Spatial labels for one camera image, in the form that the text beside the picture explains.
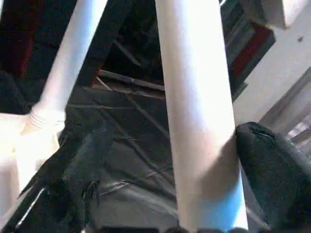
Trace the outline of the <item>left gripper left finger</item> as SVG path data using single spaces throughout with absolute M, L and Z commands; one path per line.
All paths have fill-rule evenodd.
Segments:
M 100 199 L 101 165 L 114 127 L 97 122 L 64 138 L 60 148 L 30 179 L 17 205 L 0 225 L 2 233 L 80 233 L 90 206 Z

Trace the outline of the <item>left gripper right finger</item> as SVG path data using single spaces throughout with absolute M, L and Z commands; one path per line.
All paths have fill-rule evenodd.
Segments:
M 294 143 L 256 123 L 236 127 L 237 153 L 273 230 L 311 228 L 311 164 Z

